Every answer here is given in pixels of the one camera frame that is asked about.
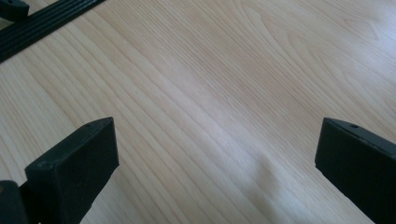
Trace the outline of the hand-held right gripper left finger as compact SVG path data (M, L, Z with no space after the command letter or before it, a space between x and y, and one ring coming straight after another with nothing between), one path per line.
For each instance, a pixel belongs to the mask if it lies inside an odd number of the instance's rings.
M79 224L118 166L114 119L81 126L25 168L29 220Z

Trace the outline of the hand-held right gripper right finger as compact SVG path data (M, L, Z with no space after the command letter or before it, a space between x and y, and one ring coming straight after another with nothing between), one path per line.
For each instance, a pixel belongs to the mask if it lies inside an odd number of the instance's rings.
M396 224L396 144L358 125L325 118L315 165L375 224Z

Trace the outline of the row of black sticks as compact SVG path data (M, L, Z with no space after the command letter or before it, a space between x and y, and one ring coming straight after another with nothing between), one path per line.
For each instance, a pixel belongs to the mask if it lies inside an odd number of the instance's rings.
M28 48L105 0L57 0L23 21L0 29L0 63Z

